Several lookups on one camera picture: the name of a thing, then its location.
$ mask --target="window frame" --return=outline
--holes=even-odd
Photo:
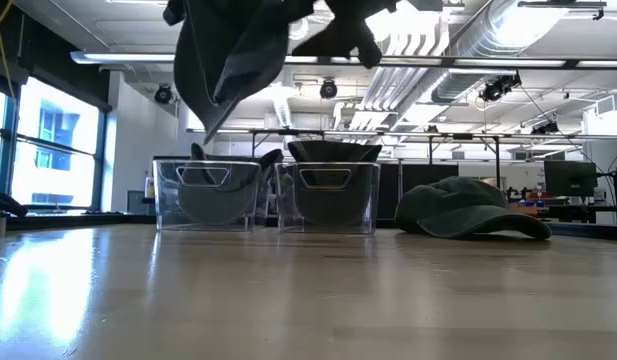
[[[34,77],[36,80],[51,86],[59,91],[66,93],[80,101],[80,97],[70,94],[65,90],[48,83],[47,81]],[[15,95],[17,99],[21,98],[21,84],[13,83]],[[0,191],[12,195],[12,184],[14,176],[14,168],[16,161],[17,143],[29,143],[38,148],[61,151],[73,155],[85,155],[94,159],[94,179],[92,188],[92,199],[90,206],[70,206],[70,205],[41,205],[41,204],[22,204],[31,210],[90,210],[99,211],[101,209],[101,185],[103,181],[103,165],[104,165],[104,142],[106,131],[106,118],[108,109],[103,109],[100,106],[84,101],[85,103],[95,106],[99,110],[99,118],[97,124],[97,140],[95,153],[88,153],[82,150],[72,148],[63,144],[44,140],[41,138],[31,137],[17,132],[19,127],[19,101],[15,101],[8,93],[4,93],[0,87],[0,92],[6,95],[6,108],[4,111],[3,128],[0,128],[1,151],[0,151]],[[52,153],[49,156],[49,165],[52,165]]]

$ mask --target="ceiling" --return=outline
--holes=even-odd
[[[576,14],[571,11],[524,51],[522,56],[617,57],[617,0],[606,1],[609,6],[605,18],[592,21],[593,11]],[[179,28],[168,27],[163,22],[163,7],[130,2],[16,0],[16,4],[30,16],[86,51],[174,52]],[[464,0],[463,3],[464,10],[454,12],[448,18],[451,38],[485,1]],[[309,26],[309,34],[323,27],[313,21]],[[291,41],[291,48],[298,43]],[[388,43],[382,43],[382,49],[385,50]],[[372,83],[375,71],[361,67],[286,66],[284,85],[297,87],[294,96],[288,99],[290,109],[293,113],[332,114],[337,101],[322,100],[319,97],[323,79],[335,79],[339,97],[361,98]],[[172,68],[164,65],[135,66],[127,69],[125,74],[127,81],[135,88],[151,95],[157,84],[171,81]],[[590,101],[577,98],[617,89],[617,71],[522,71],[520,75],[528,95],[536,100],[542,110],[558,107],[568,110],[560,112],[560,122],[562,129],[569,131],[580,127],[579,110],[591,104]],[[569,93],[569,99],[564,99],[566,93]],[[529,101],[528,95],[514,91],[500,102],[489,104],[484,111],[484,104],[476,99],[477,91],[472,91],[459,101],[465,104],[449,107],[443,113],[444,122],[438,124],[442,128],[462,128],[462,131],[480,131],[483,125],[488,130],[508,130],[522,121],[541,115]],[[249,117],[263,118],[266,112],[274,112],[272,100],[265,96],[255,96],[242,102],[233,117],[247,114]]]

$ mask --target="computer monitor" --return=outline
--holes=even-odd
[[[553,196],[594,196],[597,167],[577,161],[544,161],[546,191]]]

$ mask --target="cap brim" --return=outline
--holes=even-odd
[[[430,235],[459,238],[475,233],[519,231],[536,239],[548,239],[552,232],[541,221],[528,215],[493,205],[469,206],[417,221]]]

